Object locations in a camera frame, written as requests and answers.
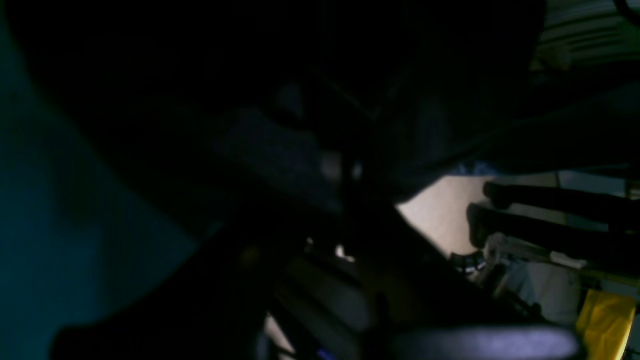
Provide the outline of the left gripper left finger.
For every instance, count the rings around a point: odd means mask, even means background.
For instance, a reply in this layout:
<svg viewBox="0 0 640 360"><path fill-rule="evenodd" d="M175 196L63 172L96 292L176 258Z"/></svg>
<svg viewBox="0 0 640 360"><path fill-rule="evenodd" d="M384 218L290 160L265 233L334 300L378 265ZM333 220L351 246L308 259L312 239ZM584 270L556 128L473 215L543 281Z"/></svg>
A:
<svg viewBox="0 0 640 360"><path fill-rule="evenodd" d="M203 242L167 280L99 321L67 326L52 360L316 360L275 347L266 337L275 288L308 239L335 244L344 214L307 205L250 202Z"/></svg>

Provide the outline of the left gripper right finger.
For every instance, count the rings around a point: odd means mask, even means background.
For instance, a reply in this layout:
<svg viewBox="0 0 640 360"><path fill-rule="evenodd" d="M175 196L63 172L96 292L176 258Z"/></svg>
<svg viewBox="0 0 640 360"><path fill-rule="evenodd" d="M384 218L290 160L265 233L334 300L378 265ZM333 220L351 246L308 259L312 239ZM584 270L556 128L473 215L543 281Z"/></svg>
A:
<svg viewBox="0 0 640 360"><path fill-rule="evenodd" d="M368 297L364 360L578 360L576 332L526 316L468 281L389 203L347 210Z"/></svg>

